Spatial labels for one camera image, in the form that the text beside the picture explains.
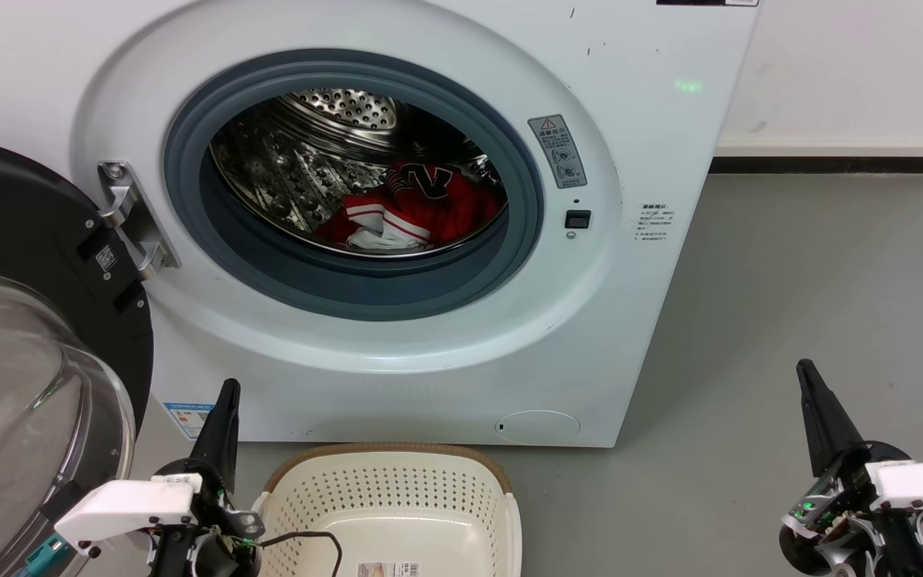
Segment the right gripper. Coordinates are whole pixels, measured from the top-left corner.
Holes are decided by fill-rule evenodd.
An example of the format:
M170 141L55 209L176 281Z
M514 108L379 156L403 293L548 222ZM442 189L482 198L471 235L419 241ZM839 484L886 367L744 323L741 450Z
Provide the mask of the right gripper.
M781 519L781 554L811 576L923 576L923 462L868 449L811 359L797 377L817 479Z

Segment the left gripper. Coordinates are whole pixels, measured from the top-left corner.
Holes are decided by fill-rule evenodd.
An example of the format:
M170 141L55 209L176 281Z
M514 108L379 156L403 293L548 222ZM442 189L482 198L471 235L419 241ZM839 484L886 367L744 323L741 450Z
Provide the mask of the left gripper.
M240 512L231 504L235 489L240 431L241 384L229 377L195 440L189 458L158 469L158 474L198 474L202 485L190 511L176 521L154 521L149 562L151 576L256 576L260 554L244 543Z

